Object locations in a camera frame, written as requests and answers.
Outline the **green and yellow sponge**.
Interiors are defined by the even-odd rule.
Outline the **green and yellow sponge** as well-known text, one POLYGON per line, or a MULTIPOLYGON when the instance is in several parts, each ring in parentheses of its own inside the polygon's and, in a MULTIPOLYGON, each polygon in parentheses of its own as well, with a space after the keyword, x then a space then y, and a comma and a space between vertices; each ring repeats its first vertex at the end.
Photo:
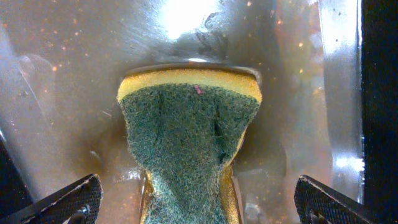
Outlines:
POLYGON ((255 75, 177 68, 130 74, 118 104, 146 173, 141 223, 239 223, 231 163, 262 101, 255 75))

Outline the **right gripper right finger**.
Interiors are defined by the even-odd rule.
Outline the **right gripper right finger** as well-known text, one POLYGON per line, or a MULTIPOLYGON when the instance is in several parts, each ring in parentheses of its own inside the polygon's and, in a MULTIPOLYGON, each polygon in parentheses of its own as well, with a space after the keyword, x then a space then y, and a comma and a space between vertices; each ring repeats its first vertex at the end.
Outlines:
POLYGON ((305 224, 382 223, 379 215, 364 205, 307 175, 298 178, 294 203, 300 222, 305 224))

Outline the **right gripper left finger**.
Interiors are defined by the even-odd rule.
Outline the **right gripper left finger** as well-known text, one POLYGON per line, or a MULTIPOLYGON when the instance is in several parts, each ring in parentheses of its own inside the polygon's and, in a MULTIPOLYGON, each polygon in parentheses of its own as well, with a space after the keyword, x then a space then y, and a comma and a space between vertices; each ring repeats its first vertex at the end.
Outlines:
POLYGON ((99 214, 103 188, 97 174, 87 175, 59 191, 1 219, 1 223, 88 223, 99 214))

